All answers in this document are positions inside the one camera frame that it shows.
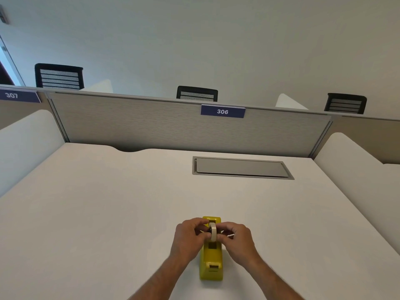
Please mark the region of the person's right forearm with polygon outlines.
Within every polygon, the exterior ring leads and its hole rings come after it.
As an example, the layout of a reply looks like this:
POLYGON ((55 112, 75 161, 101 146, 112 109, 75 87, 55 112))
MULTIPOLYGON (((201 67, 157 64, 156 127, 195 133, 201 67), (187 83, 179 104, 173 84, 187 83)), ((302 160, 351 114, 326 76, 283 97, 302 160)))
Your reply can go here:
POLYGON ((304 300, 260 256, 246 258, 240 264, 258 284, 267 300, 304 300))

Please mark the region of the yellow tape dispenser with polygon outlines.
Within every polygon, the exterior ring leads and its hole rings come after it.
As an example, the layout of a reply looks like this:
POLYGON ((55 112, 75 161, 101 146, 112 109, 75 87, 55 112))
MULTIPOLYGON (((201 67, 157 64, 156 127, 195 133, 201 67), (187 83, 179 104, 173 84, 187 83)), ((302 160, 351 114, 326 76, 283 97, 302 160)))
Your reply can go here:
MULTIPOLYGON (((220 223, 220 217, 203 216, 209 222, 220 223)), ((200 251, 199 278, 202 281, 223 280, 223 257, 220 242, 204 242, 200 251)))

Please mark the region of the beige partition panel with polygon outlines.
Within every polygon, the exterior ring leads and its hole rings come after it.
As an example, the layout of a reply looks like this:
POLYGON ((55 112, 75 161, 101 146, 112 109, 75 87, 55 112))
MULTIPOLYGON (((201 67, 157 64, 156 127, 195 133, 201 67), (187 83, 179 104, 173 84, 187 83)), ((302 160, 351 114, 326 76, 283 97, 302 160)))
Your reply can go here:
POLYGON ((309 157, 314 159, 328 138, 343 133, 383 164, 400 165, 400 119, 330 113, 331 119, 309 157))
POLYGON ((57 113, 55 103, 53 102, 51 97, 51 95, 57 93, 58 90, 51 88, 21 87, 14 85, 0 85, 0 88, 36 91, 42 102, 38 104, 30 102, 0 100, 0 130, 15 123, 18 120, 23 119, 28 115, 31 115, 38 110, 47 110, 53 115, 65 142, 70 142, 65 128, 63 127, 63 124, 61 122, 61 119, 57 113))

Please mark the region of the person's left hand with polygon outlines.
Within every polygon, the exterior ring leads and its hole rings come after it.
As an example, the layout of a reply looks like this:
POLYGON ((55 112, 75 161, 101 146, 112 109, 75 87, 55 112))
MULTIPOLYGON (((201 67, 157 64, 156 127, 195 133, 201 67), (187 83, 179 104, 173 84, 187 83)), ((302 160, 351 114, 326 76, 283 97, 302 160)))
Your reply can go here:
POLYGON ((201 232, 208 232, 207 219, 192 218, 178 224, 175 230, 170 255, 193 260, 205 241, 197 241, 197 235, 201 232))

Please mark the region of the grey desk partition panel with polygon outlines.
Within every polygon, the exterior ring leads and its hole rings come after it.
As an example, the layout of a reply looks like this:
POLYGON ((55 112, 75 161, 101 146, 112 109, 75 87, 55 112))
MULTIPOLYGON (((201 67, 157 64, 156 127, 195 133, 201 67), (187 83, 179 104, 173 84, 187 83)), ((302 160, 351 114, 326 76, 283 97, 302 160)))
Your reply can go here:
POLYGON ((54 115, 72 143, 121 151, 170 149, 309 157, 331 116, 246 108, 243 118, 201 115, 201 102, 50 92, 54 115))

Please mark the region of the white side divider panel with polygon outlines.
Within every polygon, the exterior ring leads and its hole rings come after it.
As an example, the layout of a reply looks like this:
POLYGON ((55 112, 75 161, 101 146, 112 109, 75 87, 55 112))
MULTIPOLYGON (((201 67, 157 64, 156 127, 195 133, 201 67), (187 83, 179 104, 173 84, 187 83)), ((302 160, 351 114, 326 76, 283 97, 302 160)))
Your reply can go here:
POLYGON ((85 87, 80 91, 87 91, 87 92, 100 92, 100 93, 114 93, 111 80, 105 79, 96 84, 93 84, 89 87, 85 87))
POLYGON ((47 110, 38 110, 0 130, 0 197, 65 143, 47 110))
POLYGON ((400 164, 383 164, 339 132, 314 161, 400 255, 400 164))

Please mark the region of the blue number sign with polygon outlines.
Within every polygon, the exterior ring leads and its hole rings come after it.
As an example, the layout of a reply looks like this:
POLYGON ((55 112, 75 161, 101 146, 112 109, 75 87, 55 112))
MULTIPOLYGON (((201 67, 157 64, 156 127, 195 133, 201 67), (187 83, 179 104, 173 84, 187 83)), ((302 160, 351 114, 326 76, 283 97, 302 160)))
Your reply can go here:
POLYGON ((0 88, 0 100, 42 103, 36 91, 0 88))
POLYGON ((246 108, 233 107, 224 105, 207 105, 202 104, 200 109, 201 115, 218 116, 218 117, 233 117, 233 118, 244 118, 246 108))

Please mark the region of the person's left forearm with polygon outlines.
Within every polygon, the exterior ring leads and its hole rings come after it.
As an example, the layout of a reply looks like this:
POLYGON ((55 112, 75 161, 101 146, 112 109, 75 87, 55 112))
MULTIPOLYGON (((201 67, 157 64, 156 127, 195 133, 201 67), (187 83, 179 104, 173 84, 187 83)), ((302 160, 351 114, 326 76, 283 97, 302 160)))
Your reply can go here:
POLYGON ((169 300, 191 260, 170 255, 156 272, 127 300, 169 300))

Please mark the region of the person's right hand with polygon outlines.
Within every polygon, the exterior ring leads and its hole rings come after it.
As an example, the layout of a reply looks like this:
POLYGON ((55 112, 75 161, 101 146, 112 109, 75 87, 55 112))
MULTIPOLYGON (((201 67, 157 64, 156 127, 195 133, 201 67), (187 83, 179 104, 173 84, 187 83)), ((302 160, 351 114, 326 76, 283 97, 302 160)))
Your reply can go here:
POLYGON ((221 242, 239 265, 246 258, 260 256, 256 250, 251 231, 243 224, 235 222, 221 222, 216 224, 218 234, 230 237, 230 242, 221 242))

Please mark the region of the black mesh office chair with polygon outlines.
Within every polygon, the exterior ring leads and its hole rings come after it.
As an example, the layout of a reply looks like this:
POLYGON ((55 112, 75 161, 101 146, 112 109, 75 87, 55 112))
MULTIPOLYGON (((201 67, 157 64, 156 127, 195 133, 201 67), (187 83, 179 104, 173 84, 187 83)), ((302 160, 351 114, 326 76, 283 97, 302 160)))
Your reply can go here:
POLYGON ((364 114, 367 98, 362 95, 328 93, 324 111, 346 114, 364 114))
POLYGON ((176 98, 181 100, 217 102, 218 90, 192 86, 178 86, 176 98))
POLYGON ((85 87, 82 67, 38 63, 34 71, 39 88, 82 90, 85 87))

